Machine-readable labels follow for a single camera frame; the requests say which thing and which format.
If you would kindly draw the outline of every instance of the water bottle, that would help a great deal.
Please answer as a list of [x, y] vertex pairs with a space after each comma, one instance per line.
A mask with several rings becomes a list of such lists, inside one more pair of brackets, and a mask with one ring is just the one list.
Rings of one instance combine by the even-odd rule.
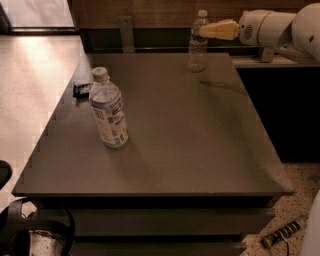
[[94, 82], [89, 101], [101, 139], [106, 146], [119, 148], [129, 138], [121, 91], [110, 81], [106, 68], [96, 67], [92, 75]]
[[206, 24], [209, 24], [208, 12], [199, 10], [198, 16], [192, 24], [189, 40], [188, 69], [191, 72], [201, 72], [206, 68], [208, 38], [201, 37], [199, 33], [200, 27]]

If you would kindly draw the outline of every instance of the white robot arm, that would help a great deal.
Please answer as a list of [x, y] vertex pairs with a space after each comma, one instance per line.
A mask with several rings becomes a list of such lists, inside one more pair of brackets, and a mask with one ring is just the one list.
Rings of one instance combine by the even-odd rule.
[[239, 24], [231, 20], [209, 24], [200, 29], [200, 34], [227, 40], [239, 37], [245, 45], [270, 48], [298, 63], [319, 63], [320, 3], [310, 4], [297, 14], [246, 11]]

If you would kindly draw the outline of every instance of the floor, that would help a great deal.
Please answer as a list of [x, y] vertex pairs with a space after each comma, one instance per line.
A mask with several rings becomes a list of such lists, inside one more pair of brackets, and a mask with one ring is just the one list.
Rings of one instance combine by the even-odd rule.
[[[286, 256], [285, 242], [273, 245], [270, 250], [261, 244], [261, 238], [282, 228], [300, 215], [308, 215], [313, 200], [320, 189], [320, 163], [286, 163], [285, 170], [294, 185], [292, 196], [282, 197], [274, 206], [275, 218], [258, 235], [249, 235], [245, 242], [248, 249], [241, 256]], [[290, 256], [299, 256], [304, 237], [300, 230], [288, 239]]]
[[[0, 159], [8, 161], [14, 172], [0, 192], [1, 211], [15, 199], [12, 187], [83, 55], [76, 36], [0, 36]], [[37, 110], [31, 109], [30, 104], [37, 105]], [[283, 197], [275, 205], [276, 217], [260, 234], [246, 237], [248, 249], [241, 256], [286, 255], [284, 242], [266, 250], [261, 238], [310, 210], [320, 189], [320, 163], [287, 163], [284, 167], [295, 194]], [[299, 231], [288, 240], [290, 256], [299, 255], [303, 235]]]

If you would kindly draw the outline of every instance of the table top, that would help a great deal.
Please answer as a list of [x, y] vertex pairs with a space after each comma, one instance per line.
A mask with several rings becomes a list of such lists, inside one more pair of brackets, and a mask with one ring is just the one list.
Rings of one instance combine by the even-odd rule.
[[[235, 196], [292, 193], [282, 163], [227, 54], [201, 73], [187, 54], [86, 55], [13, 194], [41, 197]], [[103, 145], [73, 82], [105, 66], [122, 91], [130, 139]]]

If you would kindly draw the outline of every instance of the bottle cap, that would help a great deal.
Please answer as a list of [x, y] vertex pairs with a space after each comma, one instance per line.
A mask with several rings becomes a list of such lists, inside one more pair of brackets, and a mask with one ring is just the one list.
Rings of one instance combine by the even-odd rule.
[[96, 67], [91, 71], [93, 79], [97, 82], [102, 82], [109, 79], [108, 70], [104, 67]]
[[199, 10], [198, 11], [198, 16], [202, 17], [202, 18], [207, 17], [208, 16], [208, 12], [206, 10]]

